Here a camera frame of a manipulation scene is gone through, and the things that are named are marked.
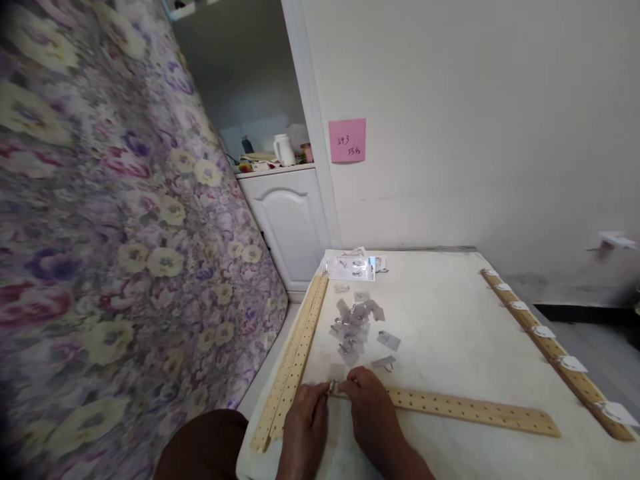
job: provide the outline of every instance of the door frame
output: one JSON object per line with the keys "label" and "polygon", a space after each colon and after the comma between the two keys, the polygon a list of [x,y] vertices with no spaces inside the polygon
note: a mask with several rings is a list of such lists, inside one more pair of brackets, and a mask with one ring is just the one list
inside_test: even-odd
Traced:
{"label": "door frame", "polygon": [[307,20],[303,0],[281,0],[282,11],[285,15],[289,44],[293,56],[295,76],[298,80],[298,88],[302,100],[302,108],[305,112],[309,139],[313,147],[313,160],[315,171],[320,186],[322,206],[327,221],[330,246],[333,249],[342,249],[342,236],[338,222],[338,210],[335,206],[333,193],[333,180],[331,180],[331,164],[325,140],[325,130],[320,111],[318,88],[315,83],[313,61],[311,60],[311,46],[307,34]]}

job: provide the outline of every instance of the gray floor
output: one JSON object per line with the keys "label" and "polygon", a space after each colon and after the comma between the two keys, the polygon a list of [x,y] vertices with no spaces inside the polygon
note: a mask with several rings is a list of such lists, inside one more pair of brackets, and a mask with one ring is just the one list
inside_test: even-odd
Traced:
{"label": "gray floor", "polygon": [[537,317],[553,330],[560,345],[584,364],[590,380],[607,400],[621,403],[640,421],[640,351],[629,344],[628,330],[590,323],[550,323],[542,315]]}

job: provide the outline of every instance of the dark pants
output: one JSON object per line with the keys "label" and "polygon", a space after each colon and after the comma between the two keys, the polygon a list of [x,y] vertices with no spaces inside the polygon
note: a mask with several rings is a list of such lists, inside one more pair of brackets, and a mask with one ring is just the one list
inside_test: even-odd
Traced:
{"label": "dark pants", "polygon": [[155,468],[155,480],[236,480],[235,463],[247,419],[235,410],[214,410],[180,428]]}

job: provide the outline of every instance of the white bottle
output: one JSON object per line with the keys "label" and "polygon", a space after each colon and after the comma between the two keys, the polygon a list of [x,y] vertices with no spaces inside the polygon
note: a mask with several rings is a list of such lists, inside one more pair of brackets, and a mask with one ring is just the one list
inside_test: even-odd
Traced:
{"label": "white bottle", "polygon": [[283,167],[292,167],[295,165],[295,154],[291,148],[291,140],[286,133],[276,135],[273,138],[273,150],[278,158],[280,165]]}

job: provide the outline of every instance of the metal clip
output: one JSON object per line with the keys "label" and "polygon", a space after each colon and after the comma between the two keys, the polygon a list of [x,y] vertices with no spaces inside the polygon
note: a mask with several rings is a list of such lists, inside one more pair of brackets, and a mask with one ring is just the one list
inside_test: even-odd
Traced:
{"label": "metal clip", "polygon": [[393,362],[395,362],[395,358],[393,356],[384,357],[380,360],[376,360],[371,362],[372,368],[382,367],[389,373],[393,372]]}

